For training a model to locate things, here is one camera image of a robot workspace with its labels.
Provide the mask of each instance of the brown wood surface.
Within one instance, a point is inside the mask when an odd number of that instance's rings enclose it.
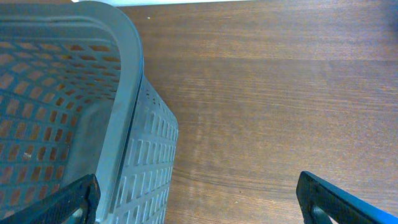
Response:
[[[398,215],[398,5],[122,10],[179,123],[166,223],[302,223],[302,170]]]

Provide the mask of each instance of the gray plastic basket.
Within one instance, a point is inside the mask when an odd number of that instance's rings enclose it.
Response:
[[[0,5],[0,111],[0,219],[95,173],[98,222],[164,222],[178,124],[120,10]]]

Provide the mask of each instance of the blue-gray basket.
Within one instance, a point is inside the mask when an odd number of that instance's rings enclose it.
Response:
[[[95,173],[97,221],[164,222],[178,124],[120,10],[2,5],[0,110],[0,219]]]

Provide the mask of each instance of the black object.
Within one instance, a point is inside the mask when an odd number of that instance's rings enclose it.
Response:
[[[398,218],[360,200],[333,184],[303,171],[296,188],[305,224],[398,223]]]
[[[94,223],[101,193],[94,174],[86,175],[58,192],[0,221],[23,223]]]

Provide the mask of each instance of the wooden table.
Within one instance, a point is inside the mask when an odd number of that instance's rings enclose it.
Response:
[[[122,10],[180,126],[166,223],[302,223],[302,170],[398,215],[397,4]]]

